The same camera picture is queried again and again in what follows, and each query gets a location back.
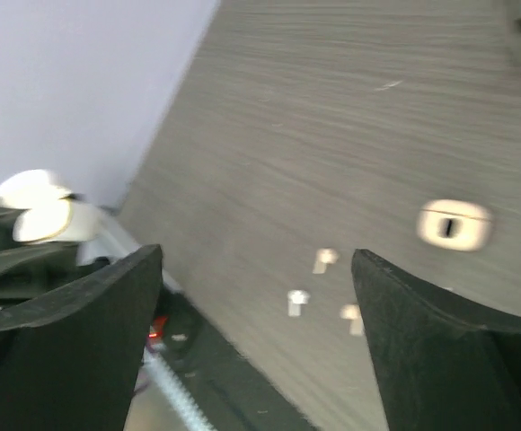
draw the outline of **rounded rectangular block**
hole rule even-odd
[[[417,233],[429,244],[455,251],[476,251],[488,240],[490,212],[458,200],[434,200],[420,211]]]

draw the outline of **wood grain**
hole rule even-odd
[[[422,243],[435,198],[489,208],[490,244]],[[521,70],[491,5],[226,0],[119,220],[315,425],[386,429],[339,317],[355,248],[521,314]],[[340,261],[317,277],[321,247]]]

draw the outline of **white cylindrical cap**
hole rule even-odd
[[[66,198],[72,190],[52,171],[23,171],[0,185],[0,207],[29,209]]]
[[[94,205],[60,199],[22,213],[13,226],[17,242],[87,242],[101,228],[102,212]]]

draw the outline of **red light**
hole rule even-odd
[[[169,320],[168,316],[159,317],[153,321],[153,328],[149,333],[150,339],[160,339],[163,337],[164,324]]]

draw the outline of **white wall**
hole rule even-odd
[[[117,205],[217,0],[0,0],[0,181],[58,171]]]

